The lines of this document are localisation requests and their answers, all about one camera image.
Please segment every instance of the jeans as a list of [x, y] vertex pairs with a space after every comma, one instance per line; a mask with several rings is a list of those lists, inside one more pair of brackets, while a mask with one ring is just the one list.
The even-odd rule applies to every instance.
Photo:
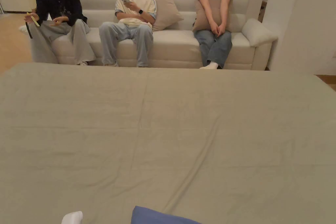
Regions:
[[201, 30], [196, 31], [194, 36], [199, 42], [203, 66], [208, 66], [212, 61], [217, 63], [219, 68], [223, 69], [232, 48], [231, 33], [225, 31], [219, 38], [216, 38], [212, 31]]
[[99, 36], [103, 46], [104, 65], [115, 64], [117, 43], [131, 39], [137, 47], [137, 66], [148, 66], [148, 55], [153, 46], [153, 32], [148, 25], [129, 27], [124, 23], [104, 22], [99, 27]]

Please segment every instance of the hand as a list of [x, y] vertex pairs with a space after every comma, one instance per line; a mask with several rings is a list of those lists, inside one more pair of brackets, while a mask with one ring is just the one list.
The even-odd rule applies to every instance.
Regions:
[[212, 22], [210, 26], [212, 33], [218, 37], [218, 25], [215, 22]]
[[217, 36], [217, 37], [220, 37], [222, 34], [224, 34], [224, 32], [225, 32], [225, 27], [226, 27], [226, 25], [221, 24], [221, 25], [217, 28], [217, 31], [218, 31], [218, 36]]
[[68, 17], [57, 17], [57, 18], [53, 19], [54, 24], [52, 24], [50, 26], [59, 26], [63, 22], [67, 22], [67, 21], [69, 21]]
[[134, 2], [124, 3], [124, 5], [131, 11], [136, 11], [136, 12], [140, 11], [140, 8]]
[[28, 24], [33, 23], [32, 17], [34, 17], [36, 21], [40, 19], [39, 15], [32, 12], [32, 13], [29, 13], [29, 14], [25, 15], [25, 21]]

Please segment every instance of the white sock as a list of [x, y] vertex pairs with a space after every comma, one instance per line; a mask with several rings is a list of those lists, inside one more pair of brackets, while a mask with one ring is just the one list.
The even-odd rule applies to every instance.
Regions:
[[218, 64], [216, 62], [211, 61], [210, 64], [206, 67], [202, 67], [200, 69], [217, 69], [218, 68]]
[[83, 213], [81, 211], [69, 213], [64, 216], [62, 224], [81, 224], [83, 220]]

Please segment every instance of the woman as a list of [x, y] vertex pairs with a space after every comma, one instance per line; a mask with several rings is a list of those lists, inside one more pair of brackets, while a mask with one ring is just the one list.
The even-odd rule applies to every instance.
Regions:
[[218, 26], [212, 17], [209, 0], [199, 0], [211, 26], [211, 31], [196, 31], [194, 36], [199, 42], [202, 53], [202, 69], [223, 69], [232, 48], [231, 33], [225, 30], [230, 0], [221, 0], [220, 14], [222, 24]]
[[[74, 45], [75, 64], [87, 66], [95, 60], [86, 34], [90, 31], [87, 18], [83, 16], [80, 0], [36, 0], [36, 13], [25, 16], [32, 35], [31, 54], [34, 62], [58, 63], [51, 47], [52, 42], [69, 34]], [[46, 21], [50, 14], [52, 21]], [[34, 17], [40, 27], [32, 20]]]

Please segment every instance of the white t-shirt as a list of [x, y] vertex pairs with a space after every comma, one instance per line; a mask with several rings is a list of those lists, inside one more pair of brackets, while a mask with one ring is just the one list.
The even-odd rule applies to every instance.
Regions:
[[[156, 19], [157, 10], [156, 10], [155, 0], [129, 0], [129, 1], [136, 3], [141, 10], [147, 12], [153, 18]], [[117, 0], [116, 3], [115, 3], [115, 13], [118, 13], [118, 12], [123, 12], [123, 13], [126, 13], [126, 14], [140, 15], [136, 11], [129, 10], [124, 5], [122, 0]], [[120, 22], [122, 22], [122, 23], [124, 23], [128, 26], [131, 26], [131, 27], [140, 26], [140, 25], [144, 24], [144, 25], [149, 25], [150, 28], [152, 28], [152, 25], [150, 23], [142, 22], [140, 19], [137, 19], [137, 18], [124, 18], [124, 19], [121, 19]]]

